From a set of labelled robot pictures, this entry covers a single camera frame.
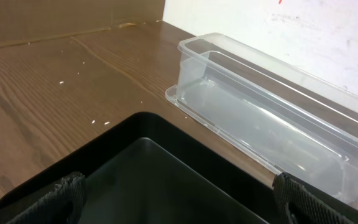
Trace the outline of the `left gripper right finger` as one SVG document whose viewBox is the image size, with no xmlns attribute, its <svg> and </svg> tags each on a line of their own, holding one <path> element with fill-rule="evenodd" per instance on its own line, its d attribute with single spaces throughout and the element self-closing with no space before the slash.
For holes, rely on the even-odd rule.
<svg viewBox="0 0 358 224">
<path fill-rule="evenodd" d="M 276 175 L 273 196 L 283 223 L 351 224 L 346 204 L 287 173 Z"/>
</svg>

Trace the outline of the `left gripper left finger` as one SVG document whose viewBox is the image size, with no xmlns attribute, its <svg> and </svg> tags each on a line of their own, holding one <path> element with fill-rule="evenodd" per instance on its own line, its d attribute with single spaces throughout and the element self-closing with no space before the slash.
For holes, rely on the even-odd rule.
<svg viewBox="0 0 358 224">
<path fill-rule="evenodd" d="M 40 197 L 9 223 L 77 224 L 86 202 L 86 178 L 74 172 L 60 179 L 53 189 Z"/>
</svg>

